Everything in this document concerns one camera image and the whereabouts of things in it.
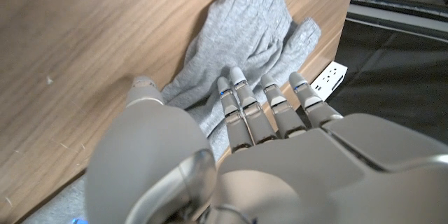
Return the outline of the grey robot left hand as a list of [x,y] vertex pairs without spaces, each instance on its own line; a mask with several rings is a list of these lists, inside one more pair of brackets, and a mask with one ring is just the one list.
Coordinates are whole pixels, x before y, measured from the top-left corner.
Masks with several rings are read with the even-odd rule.
[[184,110],[134,79],[87,168],[89,223],[446,223],[447,147],[373,115],[340,115],[297,72],[304,125],[270,76],[271,126],[241,69],[218,79],[231,154],[216,164]]

